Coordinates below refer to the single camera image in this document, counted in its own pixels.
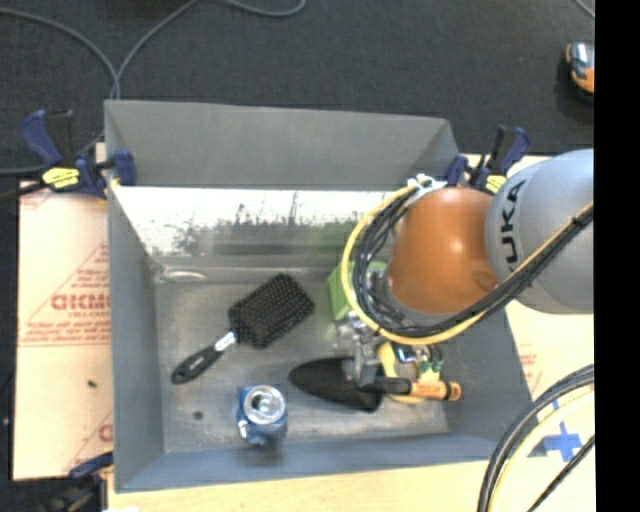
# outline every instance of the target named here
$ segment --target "yellow cable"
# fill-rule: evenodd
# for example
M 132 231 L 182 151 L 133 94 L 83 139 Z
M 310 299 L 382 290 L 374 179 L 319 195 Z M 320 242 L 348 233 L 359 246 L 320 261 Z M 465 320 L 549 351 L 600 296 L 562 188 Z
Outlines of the yellow cable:
M 454 327 L 447 329 L 446 331 L 432 334 L 429 336 L 423 336 L 420 338 L 412 338 L 409 336 L 402 336 L 399 334 L 395 334 L 393 332 L 388 331 L 380 324 L 378 324 L 375 320 L 367 316 L 367 314 L 362 310 L 360 304 L 358 304 L 358 300 L 355 295 L 355 291 L 353 289 L 353 284 L 351 283 L 350 272 L 349 272 L 349 261 L 351 259 L 351 253 L 353 252 L 353 248 L 356 244 L 356 240 L 360 236 L 360 233 L 365 229 L 365 227 L 373 220 L 378 213 L 380 213 L 384 208 L 386 208 L 389 204 L 391 204 L 394 200 L 398 199 L 402 195 L 418 188 L 421 186 L 419 183 L 411 184 L 406 187 L 403 187 L 389 197 L 385 198 L 383 201 L 378 203 L 373 209 L 371 209 L 366 215 L 360 219 L 356 227 L 351 232 L 351 235 L 347 239 L 347 243 L 345 245 L 344 251 L 342 253 L 342 262 L 340 265 L 340 280 L 342 283 L 342 288 L 344 290 L 345 297 L 347 302 L 351 306 L 351 309 L 358 315 L 360 320 L 362 320 L 367 327 L 369 327 L 372 331 L 377 332 L 380 336 L 384 336 L 385 338 L 395 341 L 397 343 L 404 343 L 407 345 L 430 345 L 432 343 L 439 343 L 441 341 L 448 340 L 449 338 L 460 334 L 467 328 L 471 327 L 478 320 L 480 320 L 487 310 L 479 311 L 475 315 L 469 317 L 468 319 L 456 324 Z M 593 201 L 591 201 L 587 206 L 585 206 L 582 210 L 580 210 L 576 217 L 579 217 L 584 212 L 586 212 L 589 208 L 593 207 Z M 573 224 L 573 218 L 569 219 L 553 236 L 551 236 L 544 244 L 542 244 L 536 251 L 534 251 L 528 258 L 526 258 L 518 268 L 512 272 L 504 281 L 504 283 L 510 282 L 512 279 L 515 279 L 522 268 L 528 265 L 534 258 L 538 257 L 547 247 L 549 247 L 561 234 L 567 229 L 571 224 Z
M 595 392 L 593 389 L 585 394 L 582 394 L 570 402 L 566 402 L 560 408 L 554 410 L 549 416 L 540 421 L 540 423 L 531 431 L 531 433 L 525 437 L 522 443 L 513 452 L 513 455 L 509 457 L 505 463 L 493 491 L 493 498 L 489 502 L 489 512 L 496 512 L 499 510 L 500 501 L 504 495 L 504 489 L 507 487 L 509 480 L 512 479 L 517 469 L 527 459 L 531 451 L 542 441 L 542 439 L 557 426 L 566 419 L 573 411 L 582 407 L 583 405 L 591 402 L 595 398 Z

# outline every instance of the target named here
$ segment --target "can lid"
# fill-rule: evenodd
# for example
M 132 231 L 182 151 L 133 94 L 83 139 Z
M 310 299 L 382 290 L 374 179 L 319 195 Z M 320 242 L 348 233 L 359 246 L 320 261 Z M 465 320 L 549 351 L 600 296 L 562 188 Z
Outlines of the can lid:
M 273 386 L 259 385 L 244 398 L 244 412 L 252 423 L 269 425 L 284 416 L 286 402 L 282 393 Z

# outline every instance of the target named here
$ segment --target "clamp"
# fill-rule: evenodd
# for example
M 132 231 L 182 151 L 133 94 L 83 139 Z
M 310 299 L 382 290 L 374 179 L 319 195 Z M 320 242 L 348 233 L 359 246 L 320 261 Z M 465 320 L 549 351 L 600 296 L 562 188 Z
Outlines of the clamp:
M 464 173 L 467 172 L 469 174 L 467 186 L 495 195 L 507 181 L 509 169 L 522 160 L 530 147 L 531 140 L 525 130 L 518 127 L 499 126 L 489 160 L 487 161 L 483 156 L 478 165 L 471 168 L 465 156 L 456 155 L 447 169 L 447 186 L 458 185 Z
M 68 111 L 50 117 L 47 122 L 46 111 L 37 110 L 20 125 L 27 145 L 43 162 L 39 188 L 48 187 L 58 193 L 77 192 L 106 199 L 107 179 L 103 171 L 113 168 L 115 173 L 111 179 L 118 180 L 121 185 L 135 185 L 136 167 L 128 150 L 116 150 L 107 161 L 99 163 L 85 154 L 73 154 L 69 135 L 71 117 L 72 112 Z

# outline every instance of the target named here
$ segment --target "orange object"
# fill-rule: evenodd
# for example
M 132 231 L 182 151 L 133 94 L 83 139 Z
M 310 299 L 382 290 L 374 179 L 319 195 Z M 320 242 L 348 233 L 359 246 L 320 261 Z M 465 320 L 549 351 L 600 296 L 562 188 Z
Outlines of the orange object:
M 399 225 L 387 283 L 414 311 L 452 314 L 498 284 L 487 259 L 484 225 L 492 196 L 447 187 L 414 204 Z
M 588 94 L 595 93 L 596 57 L 594 47 L 584 41 L 567 45 L 565 59 L 570 68 L 571 79 Z
M 462 387 L 457 382 L 413 382 L 411 384 L 411 396 L 431 398 L 432 400 L 459 400 L 462 396 Z

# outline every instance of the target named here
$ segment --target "kuka logo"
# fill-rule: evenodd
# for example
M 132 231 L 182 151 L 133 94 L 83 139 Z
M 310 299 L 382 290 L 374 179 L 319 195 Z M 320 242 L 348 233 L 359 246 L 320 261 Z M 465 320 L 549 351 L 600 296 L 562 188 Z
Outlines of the kuka logo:
M 527 180 L 522 180 L 520 183 L 511 187 L 507 194 L 507 200 L 511 202 L 511 210 L 507 210 L 507 208 L 502 209 L 502 226 L 500 227 L 500 232 L 504 234 L 502 237 L 502 245 L 506 251 L 506 260 L 507 265 L 509 266 L 509 270 L 511 272 L 514 271 L 514 265 L 518 262 L 518 249 L 516 247 L 516 241 L 513 233 L 513 224 L 512 219 L 513 215 L 516 212 L 516 202 L 518 201 L 518 193 Z

